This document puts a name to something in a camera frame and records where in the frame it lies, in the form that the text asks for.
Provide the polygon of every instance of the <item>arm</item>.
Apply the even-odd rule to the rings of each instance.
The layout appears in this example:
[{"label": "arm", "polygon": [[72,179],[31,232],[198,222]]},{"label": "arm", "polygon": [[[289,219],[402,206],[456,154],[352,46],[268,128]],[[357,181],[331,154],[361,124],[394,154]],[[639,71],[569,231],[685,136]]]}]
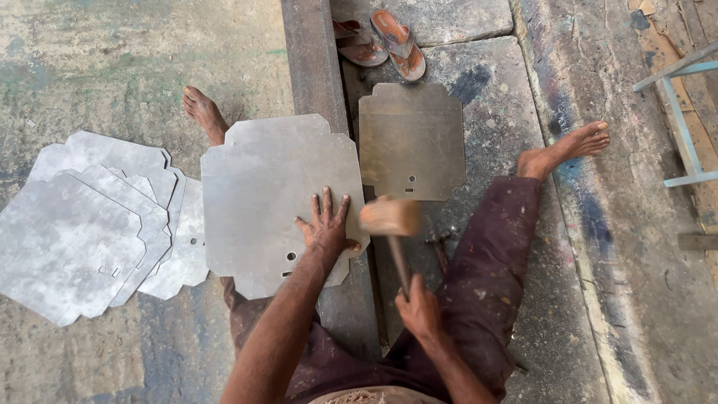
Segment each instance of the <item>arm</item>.
[{"label": "arm", "polygon": [[416,337],[437,367],[455,404],[496,403],[474,372],[466,365],[451,337],[444,332],[437,297],[424,286],[424,277],[414,274],[410,301],[399,292],[394,302],[406,328]]},{"label": "arm", "polygon": [[307,249],[257,322],[227,381],[221,403],[283,403],[284,393],[307,344],[314,306],[322,286],[344,249],[361,245],[346,239],[349,195],[337,215],[332,194],[324,188],[324,213],[312,196],[312,222],[294,222],[304,232]]}]

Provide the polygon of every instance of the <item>flip-flop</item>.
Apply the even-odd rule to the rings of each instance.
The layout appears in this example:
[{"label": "flip-flop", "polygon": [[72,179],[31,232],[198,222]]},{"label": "flip-flop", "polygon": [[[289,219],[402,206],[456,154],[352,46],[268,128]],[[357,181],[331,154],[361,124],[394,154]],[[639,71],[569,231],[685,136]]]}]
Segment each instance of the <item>flip-flop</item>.
[{"label": "flip-flop", "polygon": [[338,22],[332,18],[337,50],[349,61],[363,68],[375,68],[386,62],[389,52],[372,41],[371,35],[353,19]]},{"label": "flip-flop", "polygon": [[396,71],[408,81],[419,80],[426,72],[426,61],[409,27],[399,24],[385,9],[371,14],[371,26],[384,40]]}]

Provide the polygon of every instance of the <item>man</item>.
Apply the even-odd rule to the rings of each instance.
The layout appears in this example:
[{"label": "man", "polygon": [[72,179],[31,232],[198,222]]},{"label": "man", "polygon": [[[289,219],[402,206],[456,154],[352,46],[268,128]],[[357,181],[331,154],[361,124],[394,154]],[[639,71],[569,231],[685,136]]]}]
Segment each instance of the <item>man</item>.
[{"label": "man", "polygon": [[[217,106],[194,87],[182,105],[212,145],[229,129]],[[409,301],[396,307],[406,330],[385,358],[360,361],[338,346],[314,317],[329,272],[344,249],[350,204],[344,196],[332,214],[329,188],[312,196],[312,219],[295,218],[306,252],[264,314],[252,325],[252,304],[231,277],[222,278],[237,362],[222,403],[496,403],[516,361],[507,350],[523,297],[527,255],[539,214],[541,183],[559,164],[596,155],[609,144],[608,125],[596,121],[550,147],[518,156],[515,177],[496,177],[472,215],[434,294],[411,279]]]}]

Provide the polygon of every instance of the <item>paint-stained trousers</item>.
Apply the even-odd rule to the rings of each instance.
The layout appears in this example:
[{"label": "paint-stained trousers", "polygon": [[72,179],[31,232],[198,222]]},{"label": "paint-stained trousers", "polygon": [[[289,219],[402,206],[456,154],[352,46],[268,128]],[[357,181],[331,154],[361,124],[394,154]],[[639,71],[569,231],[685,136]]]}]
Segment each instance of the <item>paint-stained trousers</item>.
[{"label": "paint-stained trousers", "polygon": [[[516,365],[507,345],[523,298],[540,187],[534,178],[496,177],[469,220],[436,291],[444,329],[499,400]],[[233,278],[222,277],[221,282],[238,354],[270,299],[247,301],[235,291]],[[368,363],[349,355],[315,318],[285,402],[308,403],[329,392],[380,385],[407,387],[451,403],[436,367],[406,329],[386,357]]]}]

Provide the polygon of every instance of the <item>sandal strap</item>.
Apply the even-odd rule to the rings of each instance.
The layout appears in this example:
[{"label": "sandal strap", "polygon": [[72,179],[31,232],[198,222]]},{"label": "sandal strap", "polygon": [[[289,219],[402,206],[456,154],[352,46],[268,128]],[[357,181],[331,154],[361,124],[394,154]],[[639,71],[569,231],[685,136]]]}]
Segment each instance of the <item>sandal strap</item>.
[{"label": "sandal strap", "polygon": [[409,36],[406,37],[406,41],[403,44],[398,43],[387,38],[382,31],[376,30],[379,35],[384,39],[384,47],[394,55],[399,55],[404,59],[408,58],[411,54],[411,50],[414,49],[414,33],[409,29]]},{"label": "sandal strap", "polygon": [[[337,49],[371,43],[371,36],[368,32],[361,29],[361,24],[359,24],[359,22],[353,19],[338,22],[336,19],[332,18],[332,23],[335,25],[334,35],[337,41]],[[342,32],[339,30],[339,32],[337,32],[337,26],[346,29],[346,31]]]},{"label": "sandal strap", "polygon": [[343,49],[345,47],[352,47],[356,45],[364,45],[371,43],[371,37],[364,31],[359,31],[356,34],[349,35],[347,37],[337,38],[337,49]]}]

